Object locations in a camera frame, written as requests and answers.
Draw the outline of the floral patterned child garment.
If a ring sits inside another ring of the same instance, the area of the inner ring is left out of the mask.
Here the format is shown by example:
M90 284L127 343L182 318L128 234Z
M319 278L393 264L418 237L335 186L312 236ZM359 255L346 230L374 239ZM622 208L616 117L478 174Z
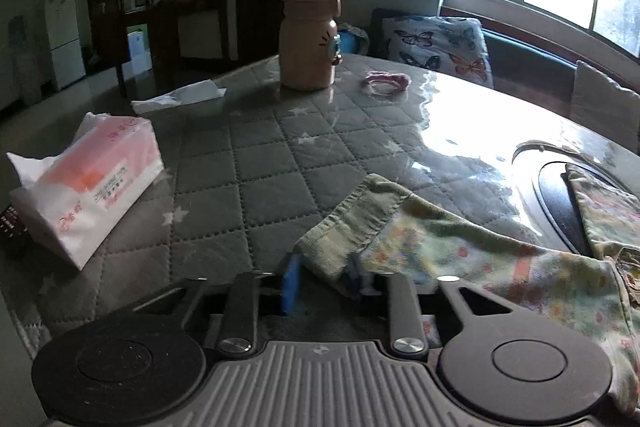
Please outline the floral patterned child garment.
M455 275L595 341L613 365L611 395L639 414L639 201L585 169L568 172L592 254L584 257L498 234L408 188L369 174L295 244L337 283L351 254L373 272L418 284Z

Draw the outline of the grey quilted star tablecloth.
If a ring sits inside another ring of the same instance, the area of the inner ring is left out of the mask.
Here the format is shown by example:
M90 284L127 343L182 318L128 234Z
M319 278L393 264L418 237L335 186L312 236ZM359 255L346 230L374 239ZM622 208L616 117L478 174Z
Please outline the grey quilted star tablecloth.
M1 248L1 288L27 352L185 277L270 271L370 173L491 231L554 249L537 207L542 166L575 159L629 192L639 159L550 110L409 68L409 88L364 81L346 56L332 87L283 88L273 58L219 79L218 100L151 117L164 168L75 270L28 236Z

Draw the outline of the black induction cooktop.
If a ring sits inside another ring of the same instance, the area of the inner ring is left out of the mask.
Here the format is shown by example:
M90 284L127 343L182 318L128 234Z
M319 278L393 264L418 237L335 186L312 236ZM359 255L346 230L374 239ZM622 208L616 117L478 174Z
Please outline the black induction cooktop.
M523 143L512 158L518 191L529 216L573 254L593 257L568 181L568 166L580 167L606 185L629 192L625 184L592 158L559 146L536 141Z

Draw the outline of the pink tissue pack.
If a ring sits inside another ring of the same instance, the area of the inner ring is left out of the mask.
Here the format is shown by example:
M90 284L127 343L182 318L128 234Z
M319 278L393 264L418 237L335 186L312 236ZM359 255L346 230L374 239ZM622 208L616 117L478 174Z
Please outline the pink tissue pack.
M87 113L61 154L6 157L21 183L10 192L17 216L78 270L164 170L151 121L108 114Z

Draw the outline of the white crumpled tissue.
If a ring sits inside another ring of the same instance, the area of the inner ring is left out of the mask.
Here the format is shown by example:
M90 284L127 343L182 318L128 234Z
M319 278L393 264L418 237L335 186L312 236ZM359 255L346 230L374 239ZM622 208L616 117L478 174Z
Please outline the white crumpled tissue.
M143 101L132 101L131 108L137 115L158 112L168 108L188 106L223 98L227 89L217 86L214 80L202 80L188 84L174 91L148 98Z

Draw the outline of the pink cartoon thermos bottle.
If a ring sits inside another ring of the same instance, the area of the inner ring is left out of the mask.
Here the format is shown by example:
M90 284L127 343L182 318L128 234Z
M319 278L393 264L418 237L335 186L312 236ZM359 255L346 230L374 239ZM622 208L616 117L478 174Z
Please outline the pink cartoon thermos bottle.
M335 19L341 0L282 0L279 38L280 81L298 91L326 89L341 63L341 37Z

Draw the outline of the blue bag on sofa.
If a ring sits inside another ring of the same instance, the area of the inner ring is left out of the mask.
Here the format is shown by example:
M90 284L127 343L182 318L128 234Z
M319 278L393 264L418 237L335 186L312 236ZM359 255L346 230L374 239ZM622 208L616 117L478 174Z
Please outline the blue bag on sofa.
M337 29L341 37L342 53L368 54L370 38L367 31L349 23L339 23Z

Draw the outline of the dark blue sofa bench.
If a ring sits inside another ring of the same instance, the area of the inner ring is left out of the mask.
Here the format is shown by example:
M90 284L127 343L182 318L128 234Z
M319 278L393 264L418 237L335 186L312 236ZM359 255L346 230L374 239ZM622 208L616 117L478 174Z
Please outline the dark blue sofa bench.
M369 26L370 54L384 58L382 20L414 15L375 9ZM546 51L483 27L494 87L561 116L570 115L576 66Z

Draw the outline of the butterfly print pillow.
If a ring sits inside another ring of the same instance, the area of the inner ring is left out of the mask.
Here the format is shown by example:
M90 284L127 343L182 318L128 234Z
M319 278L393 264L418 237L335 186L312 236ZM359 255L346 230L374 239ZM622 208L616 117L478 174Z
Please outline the butterfly print pillow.
M382 20L387 60L492 89L483 27L476 18L406 15Z

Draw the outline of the grey cushion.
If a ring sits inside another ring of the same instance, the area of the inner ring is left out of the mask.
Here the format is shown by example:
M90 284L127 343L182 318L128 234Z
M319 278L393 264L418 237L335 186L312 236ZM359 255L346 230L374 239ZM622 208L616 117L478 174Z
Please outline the grey cushion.
M570 120L638 154L638 93L583 61L576 65Z

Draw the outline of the white refrigerator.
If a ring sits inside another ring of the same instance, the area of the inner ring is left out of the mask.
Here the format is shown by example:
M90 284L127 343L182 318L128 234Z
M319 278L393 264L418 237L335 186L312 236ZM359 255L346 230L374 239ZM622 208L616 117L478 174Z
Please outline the white refrigerator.
M76 0L44 0L44 18L55 84L62 90L86 75Z

